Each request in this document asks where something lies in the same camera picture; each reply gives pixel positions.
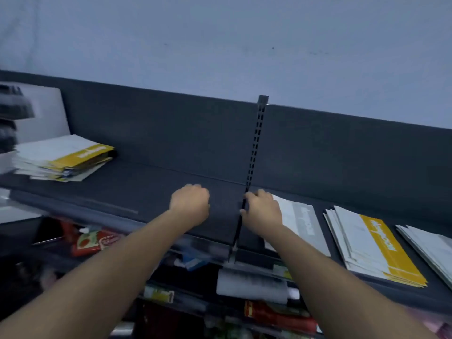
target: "white wall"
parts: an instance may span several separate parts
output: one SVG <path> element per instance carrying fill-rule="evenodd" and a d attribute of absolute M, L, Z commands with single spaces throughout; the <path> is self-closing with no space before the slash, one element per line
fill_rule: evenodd
<path fill-rule="evenodd" d="M 21 4 L 3 69 L 452 128 L 452 0 Z"/>

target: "person's right arm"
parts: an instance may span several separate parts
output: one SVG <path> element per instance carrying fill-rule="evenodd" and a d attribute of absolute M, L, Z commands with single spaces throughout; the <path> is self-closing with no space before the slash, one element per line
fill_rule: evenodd
<path fill-rule="evenodd" d="M 246 193 L 244 224 L 285 262 L 310 313 L 329 339 L 434 339 L 404 308 L 366 285 L 282 225 L 278 202 L 262 189 Z"/>

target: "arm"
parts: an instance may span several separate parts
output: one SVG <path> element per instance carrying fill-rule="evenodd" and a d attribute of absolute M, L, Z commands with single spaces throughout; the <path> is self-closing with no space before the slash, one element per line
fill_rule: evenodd
<path fill-rule="evenodd" d="M 272 194 L 260 189 L 246 198 L 250 210 L 240 211 L 245 225 L 279 253 L 327 338 L 436 338 L 401 306 L 283 226 Z"/>
<path fill-rule="evenodd" d="M 187 184 L 169 210 L 101 251 L 0 323 L 0 338 L 106 338 L 172 243 L 209 215 L 209 192 Z"/>

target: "person's left hand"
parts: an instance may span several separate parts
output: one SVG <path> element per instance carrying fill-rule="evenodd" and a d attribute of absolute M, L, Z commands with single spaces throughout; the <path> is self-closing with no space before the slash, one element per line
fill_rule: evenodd
<path fill-rule="evenodd" d="M 209 216 L 209 191 L 200 184 L 186 184 L 171 195 L 170 212 L 181 216 L 191 227 L 204 222 Z"/>

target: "black shelf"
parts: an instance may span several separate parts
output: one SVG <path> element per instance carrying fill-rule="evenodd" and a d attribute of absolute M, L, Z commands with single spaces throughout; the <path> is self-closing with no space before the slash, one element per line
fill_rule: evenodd
<path fill-rule="evenodd" d="M 252 191 L 255 191 L 257 189 L 259 189 L 259 187 L 251 188 Z M 341 266 L 345 267 L 330 229 L 328 228 L 328 224 L 323 217 L 323 212 L 325 209 L 331 209 L 334 205 L 343 205 L 319 199 L 308 198 L 296 194 L 285 193 L 273 189 L 266 190 L 285 199 L 313 205 L 326 243 L 331 252 L 331 259 L 339 263 Z M 421 256 L 416 253 L 411 245 L 404 240 L 404 238 L 398 233 L 398 231 L 396 231 L 395 225 L 410 225 L 413 227 L 418 227 L 420 229 L 442 233 L 443 235 L 448 237 L 452 237 L 452 227 L 446 227 L 441 224 L 421 220 L 404 219 L 370 209 L 350 206 L 343 207 L 360 214 L 365 214 L 367 216 L 382 219 L 391 229 L 395 238 L 402 245 L 403 249 L 411 258 L 413 263 L 427 279 L 428 285 L 424 288 L 416 288 L 392 281 L 373 278 L 367 275 L 356 274 L 360 279 L 362 279 L 368 285 L 372 286 L 394 302 L 425 311 L 452 315 L 452 290 L 447 287 L 447 285 L 427 265 L 427 263 L 421 258 Z M 252 233 L 244 226 L 242 226 L 240 230 L 238 250 L 236 252 L 236 261 L 270 270 L 273 269 L 273 264 L 282 264 L 282 261 L 278 254 L 265 249 L 263 239 Z"/>
<path fill-rule="evenodd" d="M 171 194 L 186 183 L 200 183 L 210 192 L 210 216 L 174 246 L 204 260 L 228 259 L 239 221 L 245 186 L 213 178 L 125 162 L 107 163 L 83 182 L 30 180 L 5 174 L 0 186 L 10 198 L 51 215 L 130 233 L 168 209 Z"/>

